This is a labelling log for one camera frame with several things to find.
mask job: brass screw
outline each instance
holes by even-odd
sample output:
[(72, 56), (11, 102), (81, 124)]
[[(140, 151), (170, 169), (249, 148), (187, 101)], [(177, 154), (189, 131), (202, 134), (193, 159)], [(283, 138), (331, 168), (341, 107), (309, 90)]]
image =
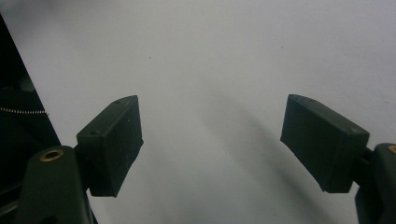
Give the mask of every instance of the brass screw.
[(388, 149), (389, 149), (389, 151), (393, 152), (393, 154), (396, 155), (396, 146), (395, 145), (389, 146)]
[(55, 161), (64, 155), (64, 151), (60, 149), (53, 149), (41, 155), (40, 160), (43, 162)]

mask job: white surface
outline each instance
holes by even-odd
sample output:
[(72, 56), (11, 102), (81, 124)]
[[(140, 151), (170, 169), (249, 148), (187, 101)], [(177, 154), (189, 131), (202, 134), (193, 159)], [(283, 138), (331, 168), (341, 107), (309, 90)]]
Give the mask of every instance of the white surface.
[(2, 1), (64, 145), (137, 94), (145, 145), (100, 223), (357, 223), (279, 141), (287, 95), (394, 142), (394, 1)]

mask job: white table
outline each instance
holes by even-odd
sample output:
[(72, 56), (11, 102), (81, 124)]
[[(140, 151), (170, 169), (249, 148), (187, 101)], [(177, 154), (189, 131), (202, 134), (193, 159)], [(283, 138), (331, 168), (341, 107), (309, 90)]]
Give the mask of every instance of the white table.
[(279, 142), (286, 99), (396, 141), (394, 1), (1, 1), (62, 142), (137, 94), (143, 145), (100, 223), (357, 223)]

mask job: zipper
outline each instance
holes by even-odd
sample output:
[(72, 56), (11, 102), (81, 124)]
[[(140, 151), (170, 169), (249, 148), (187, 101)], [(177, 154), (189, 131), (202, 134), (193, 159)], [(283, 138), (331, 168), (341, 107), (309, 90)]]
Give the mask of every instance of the zipper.
[(10, 114), (22, 114), (22, 115), (39, 115), (39, 114), (47, 114), (45, 110), (17, 110), (17, 109), (9, 109), (0, 107), (1, 112), (6, 112)]

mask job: metal zipper teeth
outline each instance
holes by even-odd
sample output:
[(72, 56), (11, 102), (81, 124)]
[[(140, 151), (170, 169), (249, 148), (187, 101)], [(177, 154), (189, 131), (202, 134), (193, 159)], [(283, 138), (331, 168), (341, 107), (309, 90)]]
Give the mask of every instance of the metal zipper teeth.
[(1, 112), (6, 112), (10, 114), (23, 114), (23, 115), (39, 115), (39, 114), (47, 114), (45, 110), (16, 110), (0, 107)]

